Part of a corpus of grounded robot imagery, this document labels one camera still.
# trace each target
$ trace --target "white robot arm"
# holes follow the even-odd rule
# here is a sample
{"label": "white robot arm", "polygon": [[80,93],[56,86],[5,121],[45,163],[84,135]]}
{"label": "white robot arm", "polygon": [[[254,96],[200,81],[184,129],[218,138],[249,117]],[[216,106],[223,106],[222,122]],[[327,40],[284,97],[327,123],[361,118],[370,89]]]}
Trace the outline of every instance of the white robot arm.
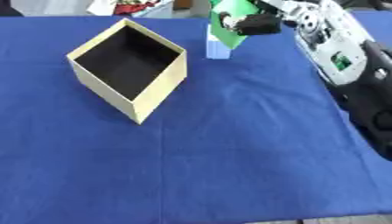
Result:
{"label": "white robot arm", "polygon": [[[317,68],[337,103],[349,113],[352,123],[376,151],[392,160],[391,51],[378,45],[333,0],[249,1],[262,9],[262,13],[295,29],[297,45]],[[228,13],[220,17],[221,24],[230,31],[263,34],[264,24],[257,27],[257,20],[249,18],[234,18]]]}

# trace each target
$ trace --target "cardboard box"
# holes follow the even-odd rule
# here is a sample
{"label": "cardboard box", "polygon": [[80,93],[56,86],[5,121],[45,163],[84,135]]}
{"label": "cardboard box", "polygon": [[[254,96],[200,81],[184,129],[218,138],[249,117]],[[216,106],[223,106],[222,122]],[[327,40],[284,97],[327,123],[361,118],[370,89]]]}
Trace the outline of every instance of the cardboard box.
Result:
{"label": "cardboard box", "polygon": [[193,0],[176,0],[174,2],[174,9],[191,9],[193,5]]}
{"label": "cardboard box", "polygon": [[127,18],[67,58],[81,83],[139,124],[186,77],[186,50]]}

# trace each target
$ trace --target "blue tablecloth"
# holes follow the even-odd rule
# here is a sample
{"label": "blue tablecloth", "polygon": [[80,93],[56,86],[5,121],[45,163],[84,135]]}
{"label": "blue tablecloth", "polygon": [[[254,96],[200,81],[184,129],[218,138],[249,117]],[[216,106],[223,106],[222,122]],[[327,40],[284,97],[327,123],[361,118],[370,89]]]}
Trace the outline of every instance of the blue tablecloth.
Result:
{"label": "blue tablecloth", "polygon": [[[392,13],[359,20],[392,46]],[[392,163],[349,125],[292,31],[205,59],[207,21],[137,20],[188,50],[142,125],[65,55],[119,17],[0,18],[0,223],[241,223],[392,212]]]}

